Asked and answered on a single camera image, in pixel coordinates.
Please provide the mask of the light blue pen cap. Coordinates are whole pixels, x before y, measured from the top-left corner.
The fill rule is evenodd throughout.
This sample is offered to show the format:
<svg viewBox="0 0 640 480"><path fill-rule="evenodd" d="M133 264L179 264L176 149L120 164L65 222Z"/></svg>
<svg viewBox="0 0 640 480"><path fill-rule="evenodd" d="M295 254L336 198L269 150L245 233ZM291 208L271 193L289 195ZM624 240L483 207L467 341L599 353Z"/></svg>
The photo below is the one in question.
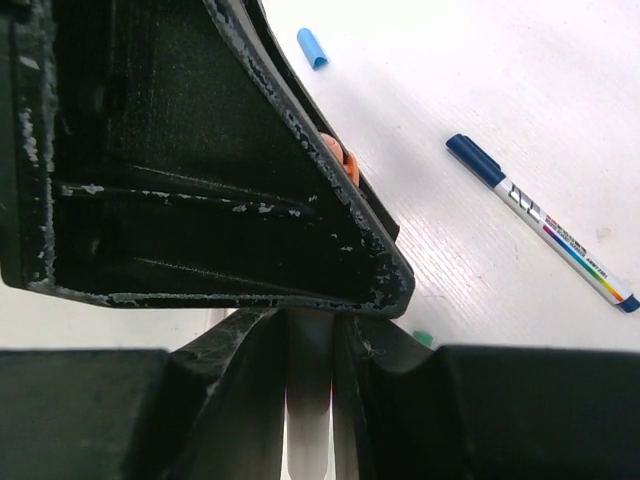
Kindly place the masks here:
<svg viewBox="0 0 640 480"><path fill-rule="evenodd" d="M296 39L312 70L317 71L328 64L329 58L311 30L299 29Z"/></svg>

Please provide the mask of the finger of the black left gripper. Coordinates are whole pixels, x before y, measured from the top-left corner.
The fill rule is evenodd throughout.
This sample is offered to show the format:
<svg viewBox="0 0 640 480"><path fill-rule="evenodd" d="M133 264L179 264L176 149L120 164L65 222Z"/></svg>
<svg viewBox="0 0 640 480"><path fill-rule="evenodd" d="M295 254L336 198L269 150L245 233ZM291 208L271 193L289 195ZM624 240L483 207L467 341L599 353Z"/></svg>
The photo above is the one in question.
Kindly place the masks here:
<svg viewBox="0 0 640 480"><path fill-rule="evenodd" d="M5 1L2 281L399 317L398 225L330 132L258 1Z"/></svg>

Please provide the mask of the orange highlighter cap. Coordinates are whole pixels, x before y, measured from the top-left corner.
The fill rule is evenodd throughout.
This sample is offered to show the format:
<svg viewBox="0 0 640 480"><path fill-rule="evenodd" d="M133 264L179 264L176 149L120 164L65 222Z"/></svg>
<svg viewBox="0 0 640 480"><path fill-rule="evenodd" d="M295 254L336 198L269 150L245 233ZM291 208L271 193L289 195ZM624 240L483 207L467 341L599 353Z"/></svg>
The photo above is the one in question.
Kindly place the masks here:
<svg viewBox="0 0 640 480"><path fill-rule="evenodd" d="M356 186L359 186L360 171L357 159L354 154L348 150L345 150L333 136L323 132L321 132L320 135L336 160L343 166L347 176Z"/></svg>

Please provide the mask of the orange highlighter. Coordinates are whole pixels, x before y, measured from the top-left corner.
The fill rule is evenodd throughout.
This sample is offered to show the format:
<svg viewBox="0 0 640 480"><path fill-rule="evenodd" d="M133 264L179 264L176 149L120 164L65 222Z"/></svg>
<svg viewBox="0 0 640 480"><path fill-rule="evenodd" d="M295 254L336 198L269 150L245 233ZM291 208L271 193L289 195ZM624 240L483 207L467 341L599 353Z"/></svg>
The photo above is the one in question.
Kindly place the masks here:
<svg viewBox="0 0 640 480"><path fill-rule="evenodd" d="M329 457L334 316L287 312L287 470L292 479L323 479Z"/></svg>

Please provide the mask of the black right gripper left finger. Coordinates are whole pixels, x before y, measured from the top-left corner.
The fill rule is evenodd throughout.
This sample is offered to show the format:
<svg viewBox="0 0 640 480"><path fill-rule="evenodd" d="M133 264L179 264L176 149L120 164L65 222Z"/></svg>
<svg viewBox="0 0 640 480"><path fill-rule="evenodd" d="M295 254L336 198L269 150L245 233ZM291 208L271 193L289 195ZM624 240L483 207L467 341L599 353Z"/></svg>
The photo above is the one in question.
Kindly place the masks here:
<svg viewBox="0 0 640 480"><path fill-rule="evenodd" d="M174 352L5 351L5 479L276 479L285 313L240 309Z"/></svg>

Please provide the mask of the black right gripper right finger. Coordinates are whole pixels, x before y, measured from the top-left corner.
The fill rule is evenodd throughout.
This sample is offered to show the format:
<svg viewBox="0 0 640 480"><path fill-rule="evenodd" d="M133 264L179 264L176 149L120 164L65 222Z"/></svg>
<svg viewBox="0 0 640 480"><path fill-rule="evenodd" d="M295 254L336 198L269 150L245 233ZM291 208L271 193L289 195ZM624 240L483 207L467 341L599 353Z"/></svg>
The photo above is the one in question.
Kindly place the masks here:
<svg viewBox="0 0 640 480"><path fill-rule="evenodd" d="M639 357L443 345L388 320L334 328L340 479L635 479Z"/></svg>

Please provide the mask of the dark blue whiteboard marker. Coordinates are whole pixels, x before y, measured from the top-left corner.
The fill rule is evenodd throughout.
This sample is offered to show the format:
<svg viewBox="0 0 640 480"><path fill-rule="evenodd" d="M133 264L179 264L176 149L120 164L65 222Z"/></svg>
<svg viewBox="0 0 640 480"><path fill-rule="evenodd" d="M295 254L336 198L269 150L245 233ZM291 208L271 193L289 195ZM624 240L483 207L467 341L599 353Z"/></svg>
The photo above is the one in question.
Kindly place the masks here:
<svg viewBox="0 0 640 480"><path fill-rule="evenodd" d="M509 179L470 137L456 134L446 141L446 147L609 304L625 313L639 310L639 299L632 290Z"/></svg>

